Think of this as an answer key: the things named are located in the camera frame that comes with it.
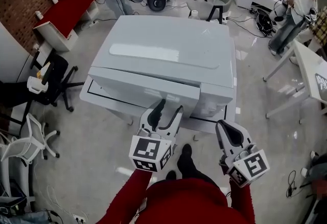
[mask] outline white mug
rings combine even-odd
[[[27,80],[27,88],[29,89],[30,92],[35,94],[46,92],[48,90],[48,86],[49,86],[48,83],[43,85],[42,80],[35,77],[29,77]]]

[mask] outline tile floor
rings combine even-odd
[[[171,6],[160,13],[153,13],[147,7],[133,4],[141,15],[157,14],[188,17],[187,0],[170,2]],[[113,18],[106,5],[99,5],[98,18]],[[247,10],[232,5],[229,15],[237,20],[252,17]],[[85,80],[88,69],[114,21],[101,21],[91,28],[82,25],[75,47],[63,56],[69,67],[77,65],[79,70],[72,81]],[[252,33],[260,35],[251,19],[240,23]],[[246,127],[259,147],[264,148],[271,170],[251,184],[253,205],[258,224],[300,223],[306,213],[310,199],[305,196],[310,188],[294,198],[285,197],[288,175],[297,171],[296,183],[302,178],[301,167],[309,162],[311,150],[326,152],[326,118],[315,116],[320,104],[307,100],[301,106],[267,120],[265,113],[293,98],[291,92],[301,84],[299,69],[288,62],[267,83],[262,77],[275,65],[279,57],[268,51],[267,38],[256,38],[235,23],[228,23],[237,50],[237,115],[236,122]],[[33,113],[49,122],[50,129],[59,129],[61,136],[53,141],[53,147],[60,158],[40,158],[34,162],[33,188],[38,208],[52,208],[65,223],[75,223],[50,200],[59,203],[66,211],[88,216],[88,223],[95,223],[105,213],[109,203],[128,179],[132,165],[128,158],[131,136],[137,130],[137,123],[128,126],[125,122],[104,108],[79,99],[79,89],[71,90],[70,102],[75,111],[69,113],[62,99],[58,107],[43,107],[35,104]],[[299,125],[300,116],[309,116],[304,125]],[[222,152],[215,135],[181,129],[177,138],[177,154],[170,160],[166,170],[176,169],[178,152],[183,143],[191,143],[194,161],[199,170],[209,175],[219,186],[228,186],[228,177],[223,176],[218,165]],[[164,174],[155,176],[158,180]]]

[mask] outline sneaker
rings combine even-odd
[[[307,174],[308,174],[308,170],[306,168],[302,168],[301,170],[302,177],[307,177]]]
[[[298,66],[296,57],[290,57],[290,62],[292,62],[294,65]]]
[[[273,56],[276,56],[277,52],[275,50],[270,50],[270,53],[273,55]]]
[[[175,181],[177,180],[177,175],[176,175],[176,171],[175,170],[171,170],[168,172],[166,179],[169,181]]]
[[[319,156],[319,154],[317,152],[315,152],[315,151],[311,151],[310,152],[310,158],[311,158],[311,160],[313,160],[316,156]]]
[[[182,154],[187,154],[189,156],[192,156],[192,147],[190,144],[185,144],[182,148]]]

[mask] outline black shoe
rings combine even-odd
[[[192,156],[192,147],[190,144],[185,144],[182,148],[182,154]]]
[[[167,174],[167,176],[166,176],[166,179],[169,180],[169,181],[175,181],[175,180],[177,180],[177,175],[176,175],[175,170],[169,171],[168,174]]]

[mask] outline person's hand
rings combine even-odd
[[[293,8],[294,7],[294,0],[288,0],[288,4]]]

